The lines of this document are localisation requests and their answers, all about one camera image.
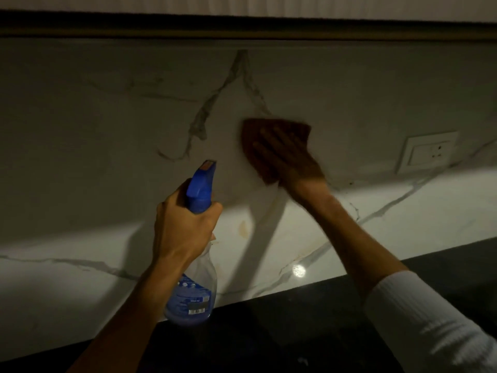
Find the brown cloth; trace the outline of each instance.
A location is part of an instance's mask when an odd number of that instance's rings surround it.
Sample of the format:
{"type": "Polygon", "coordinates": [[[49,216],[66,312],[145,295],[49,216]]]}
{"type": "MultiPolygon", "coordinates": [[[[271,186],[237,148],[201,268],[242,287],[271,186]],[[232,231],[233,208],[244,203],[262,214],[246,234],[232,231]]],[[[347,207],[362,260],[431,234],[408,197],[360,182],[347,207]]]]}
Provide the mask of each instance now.
{"type": "Polygon", "coordinates": [[[255,141],[267,146],[264,138],[260,135],[260,130],[268,130],[278,127],[283,132],[294,133],[303,143],[307,145],[307,139],[311,132],[311,126],[305,123],[292,122],[284,119],[246,119],[242,125],[242,149],[248,161],[257,170],[264,183],[272,184],[279,181],[279,175],[253,148],[255,141]]]}

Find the white sleeve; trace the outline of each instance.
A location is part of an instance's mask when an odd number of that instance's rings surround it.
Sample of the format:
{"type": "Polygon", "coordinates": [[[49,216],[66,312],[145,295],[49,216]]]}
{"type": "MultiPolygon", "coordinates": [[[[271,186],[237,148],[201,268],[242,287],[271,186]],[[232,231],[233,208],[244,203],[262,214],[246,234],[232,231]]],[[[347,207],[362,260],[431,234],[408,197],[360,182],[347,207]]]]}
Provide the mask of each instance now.
{"type": "Polygon", "coordinates": [[[384,278],[364,311],[407,373],[497,372],[495,339],[414,272],[384,278]]]}

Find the switch plate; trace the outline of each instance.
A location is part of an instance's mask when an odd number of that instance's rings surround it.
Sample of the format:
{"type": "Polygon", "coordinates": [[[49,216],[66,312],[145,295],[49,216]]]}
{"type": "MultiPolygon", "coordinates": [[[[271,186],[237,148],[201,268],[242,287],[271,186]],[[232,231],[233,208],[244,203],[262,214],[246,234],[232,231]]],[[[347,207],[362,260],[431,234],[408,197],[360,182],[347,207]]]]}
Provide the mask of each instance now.
{"type": "Polygon", "coordinates": [[[404,146],[397,174],[443,167],[450,162],[450,155],[459,132],[409,137],[404,146]]]}

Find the marble backsplash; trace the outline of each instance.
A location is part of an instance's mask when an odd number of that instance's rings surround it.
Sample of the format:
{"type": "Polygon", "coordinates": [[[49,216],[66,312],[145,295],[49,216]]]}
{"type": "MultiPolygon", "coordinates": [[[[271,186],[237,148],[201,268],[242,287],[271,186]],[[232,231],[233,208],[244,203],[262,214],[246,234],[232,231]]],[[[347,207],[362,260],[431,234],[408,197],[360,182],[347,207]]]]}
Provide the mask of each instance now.
{"type": "Polygon", "coordinates": [[[331,190],[401,259],[497,235],[495,45],[0,42],[0,359],[93,337],[150,262],[155,206],[207,158],[217,306],[345,274],[243,157],[240,122],[313,127],[331,190]],[[395,175],[408,136],[459,131],[395,175]]]}

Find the spray bottle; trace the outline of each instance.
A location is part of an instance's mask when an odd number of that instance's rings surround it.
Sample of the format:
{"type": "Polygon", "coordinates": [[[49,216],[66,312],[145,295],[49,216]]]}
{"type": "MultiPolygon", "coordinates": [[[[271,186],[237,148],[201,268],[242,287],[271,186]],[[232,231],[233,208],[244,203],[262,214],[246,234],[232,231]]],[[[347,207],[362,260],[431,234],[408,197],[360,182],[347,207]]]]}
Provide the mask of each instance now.
{"type": "MultiPolygon", "coordinates": [[[[186,190],[186,206],[192,213],[211,206],[212,180],[216,161],[207,160],[197,169],[186,190]]],[[[195,326],[211,315],[216,300],[217,276],[209,256],[209,242],[202,254],[186,269],[173,289],[164,314],[180,326],[195,326]]]]}

